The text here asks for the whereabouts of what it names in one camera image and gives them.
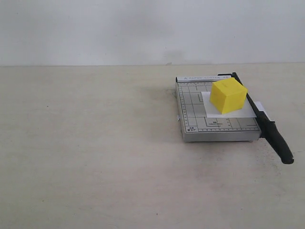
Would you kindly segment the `yellow cube block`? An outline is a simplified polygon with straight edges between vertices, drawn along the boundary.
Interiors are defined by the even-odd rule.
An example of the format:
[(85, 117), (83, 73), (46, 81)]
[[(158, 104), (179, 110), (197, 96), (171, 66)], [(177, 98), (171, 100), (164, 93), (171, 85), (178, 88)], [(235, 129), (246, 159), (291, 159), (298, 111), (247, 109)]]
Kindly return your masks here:
[(212, 83), (210, 103), (223, 115), (243, 108), (248, 90), (231, 77)]

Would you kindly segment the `white paper sheet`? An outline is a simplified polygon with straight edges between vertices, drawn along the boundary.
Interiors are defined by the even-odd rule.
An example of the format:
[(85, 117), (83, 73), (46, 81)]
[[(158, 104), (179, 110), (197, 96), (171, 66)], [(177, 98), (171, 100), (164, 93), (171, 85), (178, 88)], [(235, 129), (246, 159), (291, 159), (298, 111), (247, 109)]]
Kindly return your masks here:
[(221, 114), (215, 106), (210, 102), (210, 92), (201, 92), (203, 98), (203, 105), (206, 111), (208, 118), (255, 118), (256, 115), (248, 102), (245, 100), (244, 106), (242, 109)]

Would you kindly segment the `black cutter blade arm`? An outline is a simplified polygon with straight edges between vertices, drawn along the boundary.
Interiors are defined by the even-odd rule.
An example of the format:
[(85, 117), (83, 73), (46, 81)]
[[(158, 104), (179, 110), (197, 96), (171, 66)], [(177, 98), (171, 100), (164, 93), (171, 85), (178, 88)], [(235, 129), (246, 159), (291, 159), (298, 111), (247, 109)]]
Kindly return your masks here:
[[(232, 73), (228, 75), (228, 78), (235, 78), (239, 83), (241, 83), (239, 77), (236, 73)], [(250, 103), (255, 115), (256, 122), (261, 130), (261, 138), (266, 139), (269, 145), (273, 148), (273, 150), (278, 154), (283, 164), (292, 164), (294, 163), (294, 156), (278, 131), (275, 121), (271, 121), (264, 111), (259, 110), (257, 105), (254, 103), (249, 93), (247, 93), (246, 99)]]

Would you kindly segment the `grey paper cutter base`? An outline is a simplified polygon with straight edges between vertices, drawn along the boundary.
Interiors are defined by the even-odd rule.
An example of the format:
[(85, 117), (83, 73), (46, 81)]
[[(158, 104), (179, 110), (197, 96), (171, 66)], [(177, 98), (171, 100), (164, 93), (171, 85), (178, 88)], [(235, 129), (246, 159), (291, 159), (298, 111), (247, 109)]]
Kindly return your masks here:
[(181, 132), (185, 142), (254, 141), (261, 134), (255, 118), (208, 118), (201, 92), (229, 74), (176, 78)]

